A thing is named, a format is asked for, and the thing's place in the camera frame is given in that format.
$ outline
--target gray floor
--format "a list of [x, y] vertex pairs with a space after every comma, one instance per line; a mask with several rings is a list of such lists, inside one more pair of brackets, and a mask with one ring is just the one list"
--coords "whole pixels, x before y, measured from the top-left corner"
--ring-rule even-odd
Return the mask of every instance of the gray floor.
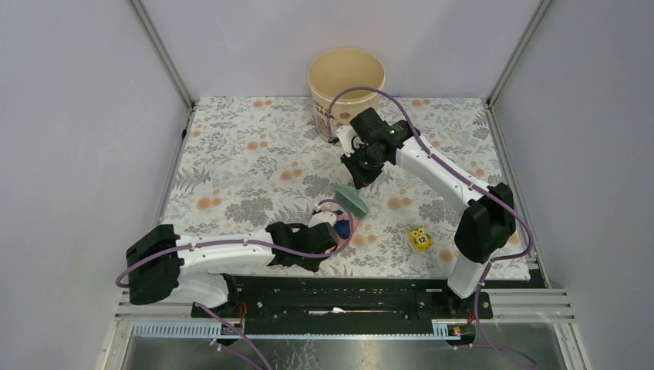
[[[485, 325], [494, 343], [528, 353], [540, 370], [565, 368], [555, 334], [545, 324]], [[396, 370], [396, 369], [518, 369], [492, 350], [430, 351], [444, 342], [370, 340], [260, 340], [256, 341], [270, 363], [284, 370]], [[257, 355], [243, 341], [232, 345], [250, 358]], [[218, 352], [205, 339], [134, 338], [126, 370], [252, 369], [225, 351]]]

